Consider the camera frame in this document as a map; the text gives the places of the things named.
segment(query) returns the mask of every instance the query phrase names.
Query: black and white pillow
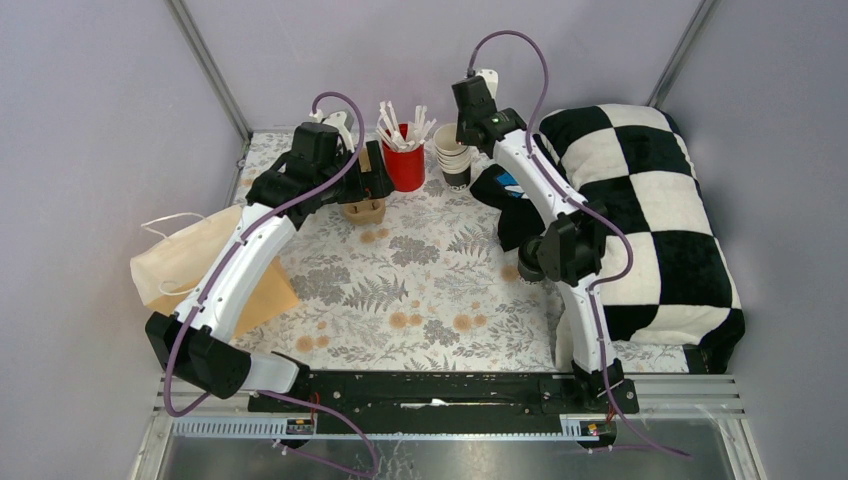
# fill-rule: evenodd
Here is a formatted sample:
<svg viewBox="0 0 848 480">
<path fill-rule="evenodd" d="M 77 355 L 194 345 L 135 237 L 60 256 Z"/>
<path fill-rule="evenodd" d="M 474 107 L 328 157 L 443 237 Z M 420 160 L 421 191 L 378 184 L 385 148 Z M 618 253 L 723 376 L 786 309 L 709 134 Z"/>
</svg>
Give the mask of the black and white pillow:
<svg viewBox="0 0 848 480">
<path fill-rule="evenodd" d="M 633 246 L 633 270 L 603 286 L 610 336 L 700 345 L 710 371 L 725 371 L 745 323 L 674 120 L 654 108 L 600 105 L 554 112 L 539 130 L 549 160 L 606 205 Z M 602 277 L 627 259 L 614 235 L 606 247 Z"/>
</svg>

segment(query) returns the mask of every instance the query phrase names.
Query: brown paper bag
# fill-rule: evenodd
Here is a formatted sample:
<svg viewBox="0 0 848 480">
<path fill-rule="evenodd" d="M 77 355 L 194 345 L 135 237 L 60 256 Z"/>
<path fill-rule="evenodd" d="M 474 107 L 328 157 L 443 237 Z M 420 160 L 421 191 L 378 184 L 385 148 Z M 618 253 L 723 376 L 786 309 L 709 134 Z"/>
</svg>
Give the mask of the brown paper bag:
<svg viewBox="0 0 848 480">
<path fill-rule="evenodd" d="M 193 215 L 201 220 L 170 236 L 150 225 L 172 218 Z M 141 227 L 163 240 L 130 260 L 133 282 L 142 303 L 170 315 L 194 289 L 226 245 L 241 218 L 241 207 L 233 205 L 209 217 L 181 213 L 162 217 Z M 278 258 L 271 260 L 236 325 L 234 337 L 255 328 L 297 305 L 297 296 Z"/>
</svg>

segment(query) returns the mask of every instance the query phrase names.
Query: lavender wall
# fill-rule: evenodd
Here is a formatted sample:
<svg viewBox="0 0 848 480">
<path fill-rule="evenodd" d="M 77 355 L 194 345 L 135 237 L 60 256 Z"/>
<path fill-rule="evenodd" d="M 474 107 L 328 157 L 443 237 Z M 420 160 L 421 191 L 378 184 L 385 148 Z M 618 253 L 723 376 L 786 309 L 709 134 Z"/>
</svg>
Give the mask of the lavender wall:
<svg viewBox="0 0 848 480">
<path fill-rule="evenodd" d="M 239 152 L 165 2 L 0 2 L 0 478 L 126 477 L 161 373 L 138 225 L 221 208 Z"/>
<path fill-rule="evenodd" d="M 748 320 L 731 365 L 771 479 L 845 478 L 848 3 L 723 2 L 665 103 Z"/>
<path fill-rule="evenodd" d="M 339 90 L 374 125 L 392 100 L 401 119 L 428 105 L 455 120 L 450 85 L 474 45 L 500 29 L 539 42 L 551 70 L 546 109 L 593 102 L 642 104 L 698 0 L 188 0 L 248 123 L 297 125 L 312 98 Z M 478 66 L 501 75 L 499 104 L 529 117 L 541 89 L 535 54 L 520 39 L 487 44 Z"/>
</svg>

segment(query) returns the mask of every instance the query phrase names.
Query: floral tablecloth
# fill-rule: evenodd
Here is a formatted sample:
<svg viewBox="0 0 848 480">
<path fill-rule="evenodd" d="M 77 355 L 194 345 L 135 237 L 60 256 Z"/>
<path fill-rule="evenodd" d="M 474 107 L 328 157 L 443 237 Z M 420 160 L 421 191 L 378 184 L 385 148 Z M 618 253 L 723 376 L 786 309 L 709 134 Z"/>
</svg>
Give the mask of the floral tablecloth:
<svg viewBox="0 0 848 480">
<path fill-rule="evenodd" d="M 291 139 L 254 135 L 236 202 Z M 429 143 L 425 158 L 424 186 L 393 193 L 381 225 L 354 226 L 339 205 L 310 216 L 280 252 L 300 305 L 234 344 L 312 368 L 553 371 L 558 291 L 524 283 L 498 245 L 499 211 L 447 189 Z M 615 349 L 628 372 L 688 372 L 680 346 Z"/>
</svg>

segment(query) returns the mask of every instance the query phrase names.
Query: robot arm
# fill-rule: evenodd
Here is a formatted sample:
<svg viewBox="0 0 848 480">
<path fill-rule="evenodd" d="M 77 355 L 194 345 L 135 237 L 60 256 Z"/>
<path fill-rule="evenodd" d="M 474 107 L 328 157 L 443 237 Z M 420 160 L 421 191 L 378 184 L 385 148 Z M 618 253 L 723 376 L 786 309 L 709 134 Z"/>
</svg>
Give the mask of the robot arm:
<svg viewBox="0 0 848 480">
<path fill-rule="evenodd" d="M 248 353 L 228 344 L 242 309 L 269 263 L 295 235 L 297 229 L 322 205 L 380 199 L 394 191 L 385 171 L 378 142 L 368 142 L 360 154 L 359 168 L 352 168 L 320 196 L 308 199 L 272 217 L 242 238 L 248 226 L 276 207 L 312 190 L 340 171 L 353 154 L 346 111 L 295 130 L 292 148 L 263 172 L 248 192 L 247 206 L 218 258 L 198 285 L 217 280 L 208 292 L 192 291 L 170 316 L 154 312 L 145 330 L 163 368 L 168 363 L 177 332 L 184 319 L 197 309 L 191 327 L 180 345 L 174 373 L 183 380 L 219 398 L 240 389 L 288 392 L 304 369 L 282 355 Z M 285 165 L 285 171 L 279 169 Z M 201 306 L 201 295 L 205 298 Z"/>
<path fill-rule="evenodd" d="M 587 204 L 585 197 L 569 185 L 555 171 L 550 162 L 541 162 L 541 168 L 529 158 L 535 153 L 544 158 L 533 144 L 534 152 L 528 152 L 525 143 L 526 124 L 513 109 L 498 111 L 495 106 L 490 71 L 484 75 L 466 78 L 453 85 L 458 108 L 457 142 L 477 147 L 501 165 L 539 212 L 547 225 L 541 238 L 525 242 L 519 256 L 524 261 L 524 271 L 536 270 L 538 278 L 556 282 L 565 302 L 566 321 L 561 321 L 557 335 L 562 339 L 568 334 L 573 339 L 573 359 L 564 357 L 557 349 L 556 365 L 564 369 L 572 361 L 575 376 L 583 381 L 587 393 L 592 396 L 603 394 L 601 370 L 607 368 L 611 385 L 623 379 L 621 363 L 606 331 L 606 319 L 600 309 L 602 332 L 599 332 L 589 303 L 589 285 L 597 279 L 601 268 L 601 257 L 605 249 L 606 229 L 597 220 L 589 217 L 567 203 L 557 189 L 547 180 L 553 179 L 560 190 L 573 200 Z M 600 204 L 590 204 L 593 210 L 605 214 Z M 603 346 L 598 341 L 604 338 Z M 608 365 L 602 365 L 600 349 L 606 350 Z"/>
</svg>

